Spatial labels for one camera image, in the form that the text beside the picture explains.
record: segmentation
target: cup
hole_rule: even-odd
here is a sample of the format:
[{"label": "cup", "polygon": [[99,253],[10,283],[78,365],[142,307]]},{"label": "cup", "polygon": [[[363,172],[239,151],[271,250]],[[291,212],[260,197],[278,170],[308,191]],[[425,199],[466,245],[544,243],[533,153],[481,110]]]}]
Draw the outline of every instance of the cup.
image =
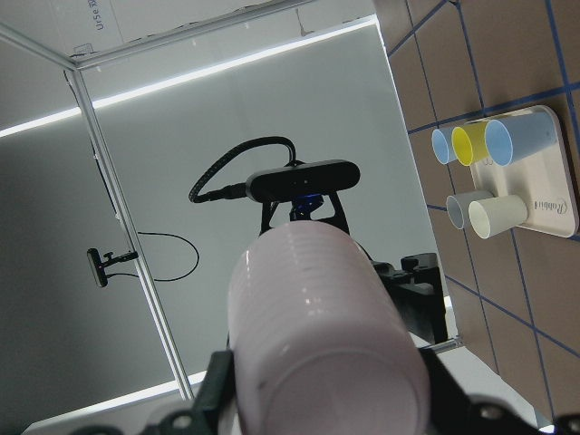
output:
[{"label": "cup", "polygon": [[444,165],[451,163],[453,160],[457,160],[451,143],[452,132],[453,127],[448,127],[446,129],[435,129],[431,134],[431,143],[435,157]]},{"label": "cup", "polygon": [[469,220],[469,204],[480,199],[493,198],[486,190],[473,190],[471,192],[458,193],[447,197],[447,214],[456,229],[471,226]]},{"label": "cup", "polygon": [[499,166],[507,166],[557,143],[552,117],[545,112],[507,116],[488,123],[486,145]]},{"label": "cup", "polygon": [[469,166],[489,155],[485,141],[486,125],[487,121],[473,122],[453,129],[451,133],[453,149],[463,166]]},{"label": "cup", "polygon": [[518,195],[480,199],[469,204],[469,219],[478,236],[490,238],[523,223],[527,207]]}]

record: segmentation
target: screw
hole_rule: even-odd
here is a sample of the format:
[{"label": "screw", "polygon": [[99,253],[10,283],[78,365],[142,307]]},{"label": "screw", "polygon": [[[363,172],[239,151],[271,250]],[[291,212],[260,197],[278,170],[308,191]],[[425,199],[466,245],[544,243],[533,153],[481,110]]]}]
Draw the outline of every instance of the screw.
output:
[{"label": "screw", "polygon": [[192,422],[192,419],[190,416],[180,415],[180,416],[176,417],[175,419],[173,419],[173,422],[171,423],[171,425],[173,426],[173,429],[186,429],[189,427],[191,422]]},{"label": "screw", "polygon": [[503,417],[504,412],[495,405],[484,405],[479,410],[479,415],[486,420],[499,420]]},{"label": "screw", "polygon": [[568,422],[568,428],[574,433],[580,433],[580,419],[572,419]]}]

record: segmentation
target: black bracket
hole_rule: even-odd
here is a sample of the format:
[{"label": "black bracket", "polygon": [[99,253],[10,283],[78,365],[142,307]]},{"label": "black bracket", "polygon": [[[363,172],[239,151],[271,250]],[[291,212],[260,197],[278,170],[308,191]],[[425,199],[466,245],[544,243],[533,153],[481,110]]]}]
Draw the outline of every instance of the black bracket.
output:
[{"label": "black bracket", "polygon": [[105,274],[105,267],[115,265],[117,263],[125,263],[126,261],[134,260],[139,254],[136,252],[128,252],[122,256],[112,256],[112,252],[108,252],[104,255],[107,261],[101,261],[101,255],[99,250],[95,247],[90,248],[87,251],[87,257],[89,258],[89,264],[91,265],[92,275],[94,280],[99,287],[106,287],[109,283],[109,276]]}]

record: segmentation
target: blue cup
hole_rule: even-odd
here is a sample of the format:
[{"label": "blue cup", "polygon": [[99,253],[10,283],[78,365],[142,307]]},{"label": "blue cup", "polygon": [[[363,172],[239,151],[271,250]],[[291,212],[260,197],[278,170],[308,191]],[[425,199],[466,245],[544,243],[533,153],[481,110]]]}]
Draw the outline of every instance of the blue cup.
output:
[{"label": "blue cup", "polygon": [[486,127],[489,156],[507,166],[557,143],[552,117],[544,112],[491,120]]},{"label": "blue cup", "polygon": [[431,143],[433,144],[433,152],[437,160],[447,165],[453,160],[457,160],[453,145],[451,143],[451,133],[453,127],[446,129],[436,129],[431,134]]}]

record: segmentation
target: tray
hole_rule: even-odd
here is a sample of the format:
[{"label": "tray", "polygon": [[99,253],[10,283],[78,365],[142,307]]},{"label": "tray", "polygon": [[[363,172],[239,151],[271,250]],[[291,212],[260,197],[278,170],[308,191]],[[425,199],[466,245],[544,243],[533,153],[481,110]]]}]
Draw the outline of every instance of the tray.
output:
[{"label": "tray", "polygon": [[549,114],[556,128],[557,143],[508,166],[492,158],[470,166],[476,189],[495,196],[518,195],[527,205],[527,220],[519,227],[559,237],[573,236],[578,229],[578,208],[566,159],[560,122],[547,106],[533,106],[477,121],[542,111]]}]

